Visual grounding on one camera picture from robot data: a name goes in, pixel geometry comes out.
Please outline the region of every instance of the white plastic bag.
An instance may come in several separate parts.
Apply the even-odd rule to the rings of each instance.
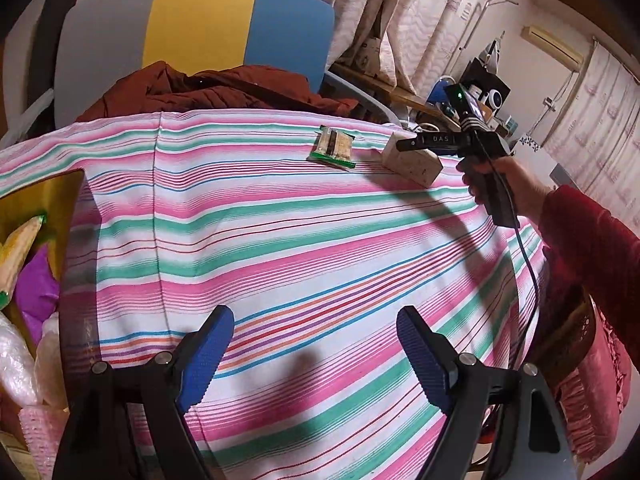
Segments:
[[[34,366],[27,343],[13,323],[0,312],[0,383],[7,395],[23,408],[42,403]]]

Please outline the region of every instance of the table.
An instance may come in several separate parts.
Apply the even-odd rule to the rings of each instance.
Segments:
[[[320,124],[355,136],[354,170],[306,160]],[[409,479],[443,418],[396,313],[414,304],[458,351],[504,366],[533,293],[513,230],[474,204],[456,160],[420,188],[380,164],[390,133],[276,110],[72,124],[0,152],[0,196],[84,168],[101,216],[100,349],[114,366],[173,349],[216,304],[232,309],[233,341],[186,415],[227,480]],[[522,224],[540,275],[542,242]]]
[[[412,94],[407,90],[398,86],[391,86],[384,81],[358,72],[353,68],[334,63],[331,66],[331,72],[335,72],[340,77],[351,81],[356,86],[364,87],[373,91],[374,97],[386,105],[397,103],[413,110],[417,110],[423,114],[427,114],[433,120],[441,123],[441,128],[454,132],[460,131],[460,125],[457,121],[452,120],[443,114],[438,108],[427,102],[426,98]]]

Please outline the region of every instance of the brown jacket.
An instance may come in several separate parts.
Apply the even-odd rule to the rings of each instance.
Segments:
[[[274,108],[347,117],[355,99],[328,99],[309,89],[303,75],[246,65],[187,76],[158,61],[119,79],[78,121],[148,112],[216,108]]]

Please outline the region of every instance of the person's arm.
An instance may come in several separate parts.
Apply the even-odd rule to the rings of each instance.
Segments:
[[[640,240],[609,211],[570,186],[543,186],[513,157],[493,161],[507,177],[519,215],[537,224],[611,323],[640,367]],[[492,171],[488,163],[475,167]],[[466,184],[472,184],[467,175]],[[469,188],[476,195],[474,186]],[[482,199],[476,196],[476,202]]]

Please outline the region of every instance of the yellow stripe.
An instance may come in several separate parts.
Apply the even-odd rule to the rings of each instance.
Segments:
[[[242,65],[254,0],[154,0],[142,66],[164,60],[180,72]]]

